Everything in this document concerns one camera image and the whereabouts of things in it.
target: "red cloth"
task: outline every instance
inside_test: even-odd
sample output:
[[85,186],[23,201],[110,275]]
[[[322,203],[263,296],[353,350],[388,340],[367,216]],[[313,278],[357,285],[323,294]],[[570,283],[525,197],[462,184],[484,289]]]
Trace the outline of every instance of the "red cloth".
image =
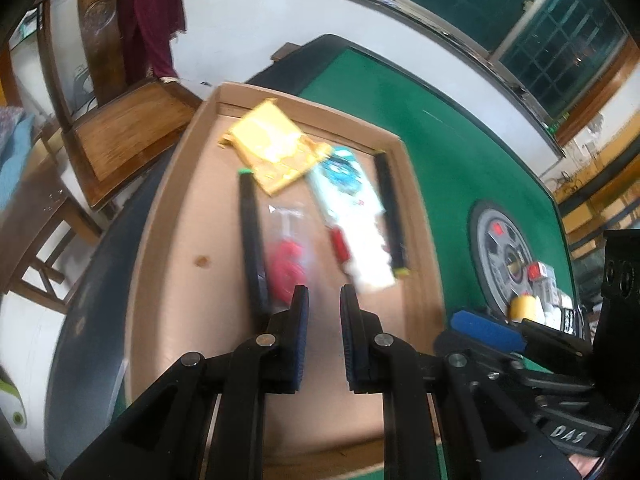
[[182,0],[118,0],[118,25],[128,84],[149,66],[156,77],[177,77],[169,40],[185,30]]

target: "brown stain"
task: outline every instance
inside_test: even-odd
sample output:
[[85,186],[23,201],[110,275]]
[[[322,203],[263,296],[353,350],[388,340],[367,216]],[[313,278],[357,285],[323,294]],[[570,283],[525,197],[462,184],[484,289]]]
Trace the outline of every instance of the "brown stain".
[[209,269],[211,266],[211,258],[208,256],[196,256],[196,259],[193,261],[193,265],[196,267],[200,267],[201,269]]

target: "blue blanket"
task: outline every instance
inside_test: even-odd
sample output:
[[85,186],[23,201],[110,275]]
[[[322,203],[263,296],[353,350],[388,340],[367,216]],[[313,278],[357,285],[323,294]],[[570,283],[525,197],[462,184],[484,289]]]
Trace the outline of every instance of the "blue blanket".
[[11,200],[27,164],[31,152],[32,126],[33,115],[26,115],[15,127],[14,134],[0,154],[0,210]]

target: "yellow cup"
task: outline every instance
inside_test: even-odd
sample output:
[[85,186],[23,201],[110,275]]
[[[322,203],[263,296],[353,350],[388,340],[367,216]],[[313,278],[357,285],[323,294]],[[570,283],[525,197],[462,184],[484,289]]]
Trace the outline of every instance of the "yellow cup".
[[542,310],[540,300],[535,296],[516,296],[511,300],[509,309],[509,320],[522,322],[523,319],[530,319],[538,323],[545,323],[545,313]]

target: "metal screw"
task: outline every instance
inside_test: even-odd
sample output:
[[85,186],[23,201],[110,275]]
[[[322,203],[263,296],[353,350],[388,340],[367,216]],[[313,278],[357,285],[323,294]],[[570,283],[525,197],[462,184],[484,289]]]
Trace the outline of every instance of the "metal screw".
[[273,334],[260,334],[255,338],[255,342],[258,346],[272,346],[276,342],[276,336]]
[[373,341],[375,341],[378,346],[391,346],[394,342],[394,337],[391,334],[385,334],[383,332],[375,336]]
[[195,366],[200,362],[201,357],[197,352],[187,352],[180,358],[180,362],[184,366]]
[[466,357],[462,354],[451,354],[447,360],[449,364],[455,368],[463,368],[466,366]]

